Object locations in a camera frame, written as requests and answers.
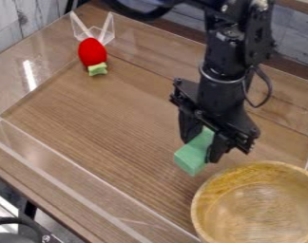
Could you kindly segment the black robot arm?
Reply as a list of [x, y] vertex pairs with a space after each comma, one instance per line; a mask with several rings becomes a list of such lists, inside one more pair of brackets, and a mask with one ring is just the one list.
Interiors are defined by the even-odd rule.
[[275, 49], [273, 0], [195, 0], [204, 8], [207, 51], [200, 81], [177, 78], [171, 101], [179, 107], [180, 134], [191, 143], [205, 129], [213, 140], [204, 146], [204, 162], [216, 163], [233, 149], [249, 153], [261, 131], [245, 108], [267, 103], [249, 98], [255, 77], [273, 90], [260, 64]]

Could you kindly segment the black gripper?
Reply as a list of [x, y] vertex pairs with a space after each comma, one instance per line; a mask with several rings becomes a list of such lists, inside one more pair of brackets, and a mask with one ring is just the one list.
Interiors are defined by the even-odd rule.
[[203, 126], [213, 130], [213, 142], [207, 149], [207, 162], [219, 163], [233, 148], [248, 154], [261, 132], [244, 108], [244, 81], [199, 83], [173, 80], [171, 102], [179, 107], [180, 135], [184, 143], [201, 133]]

